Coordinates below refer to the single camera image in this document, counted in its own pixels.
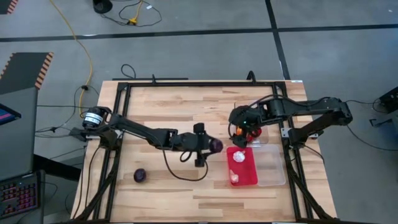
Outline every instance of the computer monitor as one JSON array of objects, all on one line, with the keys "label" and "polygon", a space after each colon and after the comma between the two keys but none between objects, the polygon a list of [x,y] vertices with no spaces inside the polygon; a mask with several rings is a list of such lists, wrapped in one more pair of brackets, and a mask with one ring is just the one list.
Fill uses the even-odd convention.
[{"label": "computer monitor", "polygon": [[21,114],[0,103],[0,125],[15,121],[21,118]]}]

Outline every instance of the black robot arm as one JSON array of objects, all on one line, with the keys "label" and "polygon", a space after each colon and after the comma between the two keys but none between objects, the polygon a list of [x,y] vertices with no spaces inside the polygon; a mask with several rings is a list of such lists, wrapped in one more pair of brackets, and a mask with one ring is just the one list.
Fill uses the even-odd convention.
[{"label": "black robot arm", "polygon": [[203,167],[206,158],[221,152],[223,143],[209,136],[203,123],[193,126],[193,133],[178,134],[178,130],[169,128],[149,128],[133,122],[119,114],[112,114],[109,108],[96,106],[90,108],[83,122],[84,130],[80,134],[100,137],[100,145],[112,149],[117,144],[118,134],[115,130],[132,134],[145,139],[151,146],[161,150],[196,152],[196,167]]},{"label": "black robot arm", "polygon": [[239,106],[229,116],[229,122],[242,130],[241,134],[231,136],[234,144],[239,147],[246,147],[248,134],[257,137],[260,127],[287,121],[293,116],[321,115],[302,128],[281,130],[282,137],[288,138],[291,146],[302,146],[309,136],[321,135],[331,125],[347,125],[353,120],[347,103],[337,98],[294,101],[282,97],[259,101],[255,105],[256,107]]}]

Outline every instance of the cable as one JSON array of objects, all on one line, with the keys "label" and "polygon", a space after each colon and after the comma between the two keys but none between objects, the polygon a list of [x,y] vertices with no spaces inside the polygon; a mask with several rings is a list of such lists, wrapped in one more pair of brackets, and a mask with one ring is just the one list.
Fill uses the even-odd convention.
[{"label": "cable", "polygon": [[85,150],[85,153],[83,155],[83,162],[82,162],[83,166],[81,167],[81,180],[80,180],[80,196],[79,196],[79,202],[77,204],[77,208],[76,208],[75,214],[73,215],[73,219],[76,218],[76,214],[77,214],[77,211],[79,210],[80,203],[81,203],[81,195],[83,193],[83,180],[84,180],[83,179],[83,174],[84,174],[84,171],[85,171],[84,162],[85,162],[85,158],[86,158],[86,153],[87,153],[87,149]]},{"label": "cable", "polygon": [[83,108],[83,109],[89,109],[88,107],[84,106],[64,106],[64,105],[37,105],[37,107],[55,107],[55,108]]},{"label": "cable", "polygon": [[58,128],[61,128],[62,126],[66,125],[72,118],[73,115],[75,115],[76,113],[76,94],[79,91],[80,87],[76,89],[75,94],[73,95],[73,112],[72,115],[70,115],[70,117],[61,125],[56,126],[56,127],[46,127],[46,128],[42,128],[37,130],[37,133],[42,133],[42,132],[47,132],[47,131],[52,131],[53,133],[55,133],[55,130],[57,130]]},{"label": "cable", "polygon": [[[52,6],[54,6],[54,8],[58,11],[58,13],[62,16],[62,19],[65,21],[65,23],[67,24],[67,26],[70,29],[70,32],[72,33],[73,38],[75,39],[76,42],[78,42],[78,44],[80,44],[80,46],[83,48],[83,50],[86,52],[86,55],[88,57],[89,63],[90,63],[90,74],[88,76],[88,79],[86,81],[86,86],[90,83],[91,78],[93,76],[93,61],[90,57],[90,54],[88,53],[86,47],[77,39],[77,36],[75,34],[75,32],[73,31],[71,25],[69,24],[67,18],[62,14],[61,10],[55,5],[55,3],[53,2],[53,0],[50,0]],[[82,89],[81,94],[80,94],[80,99],[79,99],[79,106],[81,107],[81,102],[83,99],[83,95],[84,95],[85,89]]]},{"label": "cable", "polygon": [[144,25],[137,25],[136,23],[133,24],[133,23],[131,23],[130,19],[124,18],[124,17],[121,16],[121,13],[122,13],[125,9],[127,9],[128,7],[132,7],[132,6],[135,6],[135,5],[138,5],[138,4],[140,4],[140,6],[141,6],[141,4],[142,4],[143,2],[146,3],[146,4],[149,5],[149,6],[152,6],[152,5],[149,4],[148,2],[142,1],[142,0],[141,0],[141,1],[138,1],[137,3],[124,6],[124,7],[119,11],[119,18],[122,19],[122,20],[124,20],[124,21],[127,21],[127,22],[117,21],[116,19],[110,18],[110,17],[106,16],[105,14],[101,14],[101,17],[102,17],[102,18],[105,18],[105,19],[109,19],[109,20],[115,22],[117,25],[120,25],[120,26],[147,27],[147,26],[153,26],[153,25],[156,25],[156,24],[162,22],[162,20],[163,20],[162,14],[161,14],[160,11],[157,10],[154,6],[152,6],[151,9],[155,10],[155,11],[158,13],[158,15],[159,15],[159,20],[156,21],[156,22],[154,22],[154,23],[151,23],[151,24],[144,24]]},{"label": "cable", "polygon": [[133,23],[134,25],[137,25],[137,19],[138,19],[139,10],[141,9],[141,6],[142,6],[142,0],[139,1],[139,5],[138,5],[138,8],[137,8],[137,14],[136,14],[136,16],[134,16],[132,19],[129,19],[129,21],[130,21],[131,23]]},{"label": "cable", "polygon": [[[126,73],[123,72],[124,66],[127,66],[127,67],[131,68],[131,70],[134,72],[134,78],[133,78],[132,76],[127,75]],[[136,79],[136,78],[137,78],[137,74],[136,74],[135,69],[134,69],[131,65],[129,65],[129,64],[123,64],[122,67],[120,68],[120,71],[122,72],[122,74],[123,74],[125,77],[131,78],[131,79]]]},{"label": "cable", "polygon": [[54,156],[54,157],[51,157],[50,159],[55,159],[55,158],[58,158],[58,157],[61,157],[61,156],[67,155],[67,154],[71,154],[71,153],[73,153],[73,152],[76,152],[76,151],[80,151],[80,150],[84,149],[85,147],[83,147],[83,148],[79,148],[79,149],[75,149],[75,150],[72,150],[72,151],[70,151],[70,152],[67,152],[67,153],[61,154],[61,155],[59,155],[59,156]]},{"label": "cable", "polygon": [[309,150],[315,152],[316,154],[318,154],[318,156],[322,159],[323,164],[325,164],[325,159],[323,158],[323,156],[318,151],[314,150],[313,148],[311,148],[310,146],[308,146],[306,144],[304,144],[304,147],[306,147],[307,149],[309,149]]},{"label": "cable", "polygon": [[156,140],[156,141],[159,143],[159,146],[160,146],[160,148],[161,148],[161,150],[162,150],[162,152],[163,152],[163,158],[164,158],[164,162],[166,163],[166,167],[167,167],[167,169],[169,170],[169,172],[170,172],[175,178],[177,178],[177,179],[179,179],[179,180],[186,180],[186,181],[196,182],[196,181],[199,181],[199,180],[203,180],[203,179],[206,177],[206,175],[207,175],[207,173],[208,173],[208,171],[209,171],[209,166],[208,166],[208,164],[207,164],[207,161],[205,161],[206,172],[205,172],[205,174],[204,174],[202,177],[200,177],[199,179],[188,179],[188,178],[179,177],[179,176],[175,175],[175,174],[173,173],[173,171],[171,170],[171,168],[170,168],[170,166],[169,166],[169,163],[167,162],[166,152],[165,152],[165,149],[164,149],[164,147],[163,147],[161,141],[160,141],[156,136],[154,136],[153,134],[151,134],[151,133],[149,133],[149,132],[146,132],[146,131],[145,131],[145,133],[148,134],[148,135],[150,135],[150,136],[152,136],[152,138],[153,138],[153,139],[151,139],[152,142],[153,142],[153,140]]},{"label": "cable", "polygon": [[189,152],[187,158],[182,159],[182,156],[183,156],[186,152],[188,152],[188,151],[184,151],[183,153],[181,153],[180,162],[187,162],[187,161],[191,158],[191,156],[192,156],[192,151]]},{"label": "cable", "polygon": [[71,193],[73,193],[73,192],[75,192],[76,190],[72,190],[71,192],[69,192],[69,194],[67,194],[67,196],[65,197],[65,201],[64,201],[64,206],[65,206],[65,210],[67,211],[67,213],[69,214],[69,215],[71,215],[71,212],[69,211],[69,209],[68,209],[68,204],[67,204],[67,202],[68,202],[68,197],[69,197],[69,195],[71,194]]},{"label": "cable", "polygon": [[98,96],[100,95],[100,93],[91,85],[85,85],[85,86],[92,88]]},{"label": "cable", "polygon": [[374,111],[376,111],[376,112],[379,112],[379,113],[387,113],[387,111],[379,111],[379,110],[377,110],[376,109],[376,107],[374,106],[375,104],[376,104],[376,101],[377,101],[378,99],[375,99],[374,101],[373,101],[373,103],[372,103],[372,109],[374,110]]},{"label": "cable", "polygon": [[362,143],[364,143],[364,144],[366,144],[366,145],[368,145],[368,146],[371,146],[371,147],[373,147],[373,148],[375,148],[375,149],[380,149],[380,150],[383,150],[383,151],[398,152],[398,149],[386,149],[386,148],[381,148],[381,147],[373,146],[372,144],[367,143],[366,141],[364,141],[364,140],[362,140],[360,137],[358,137],[348,125],[347,125],[347,128],[348,128],[348,130],[351,132],[351,134],[353,134],[353,136],[354,136],[356,139],[360,140]]},{"label": "cable", "polygon": [[93,163],[93,161],[94,161],[94,157],[95,157],[95,154],[98,152],[98,150],[100,149],[100,147],[98,147],[96,150],[95,150],[95,152],[94,152],[94,154],[93,154],[93,157],[91,158],[91,161],[90,161],[90,164],[89,164],[89,166],[88,166],[88,176],[87,176],[87,191],[86,191],[86,201],[85,201],[85,207],[87,207],[87,200],[88,200],[88,189],[90,189],[90,172],[91,172],[91,164]]}]

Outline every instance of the concrete floor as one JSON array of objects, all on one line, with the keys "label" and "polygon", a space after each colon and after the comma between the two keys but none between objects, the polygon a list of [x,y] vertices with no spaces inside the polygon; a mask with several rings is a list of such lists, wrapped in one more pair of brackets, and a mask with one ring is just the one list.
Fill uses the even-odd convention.
[{"label": "concrete floor", "polygon": [[[270,28],[263,0],[147,0],[163,21],[152,27],[124,27],[95,14],[91,0],[54,0],[78,35],[120,34],[180,30]],[[398,2],[391,0],[272,0],[278,27],[355,26],[398,23]],[[116,16],[128,2],[115,2]],[[40,8],[41,13],[32,12]],[[140,21],[157,14],[143,9]],[[48,0],[19,0],[11,15],[0,15],[0,39],[70,35]],[[398,29],[336,30],[280,33],[291,79],[303,80],[311,99],[336,96],[343,100],[372,102],[398,84]],[[83,40],[94,63],[91,85],[122,77],[120,66],[130,63],[138,77],[189,79],[242,79],[253,70],[258,79],[283,80],[272,33],[190,35]],[[12,52],[54,52],[39,93],[39,104],[72,105],[73,93],[84,84],[88,60],[72,40],[0,42],[0,64]],[[93,106],[91,91],[83,104]],[[380,147],[398,149],[392,127],[370,127],[379,114],[369,105],[352,103],[351,128]],[[38,108],[37,129],[62,124],[71,108]],[[66,125],[80,126],[78,115]],[[346,128],[332,127],[319,140],[337,214],[342,220],[396,223],[398,219],[398,152],[380,151],[355,139]],[[36,139],[35,153],[53,157],[81,147],[72,138]],[[81,161],[83,152],[58,158],[67,164]],[[60,188],[45,208],[45,222],[68,218],[64,200],[72,207],[76,183],[48,177]]]}]

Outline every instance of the red tray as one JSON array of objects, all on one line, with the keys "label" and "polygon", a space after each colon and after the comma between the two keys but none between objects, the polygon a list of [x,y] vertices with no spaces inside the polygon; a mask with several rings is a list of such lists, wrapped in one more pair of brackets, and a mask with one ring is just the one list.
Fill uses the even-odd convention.
[{"label": "red tray", "polygon": [[[245,159],[243,162],[236,162],[233,159],[234,152],[244,151]],[[250,147],[241,149],[240,147],[229,147],[226,149],[228,161],[228,177],[231,180],[229,171],[239,176],[238,183],[232,183],[232,186],[256,185],[258,183],[256,164],[254,163],[253,150]]]}]

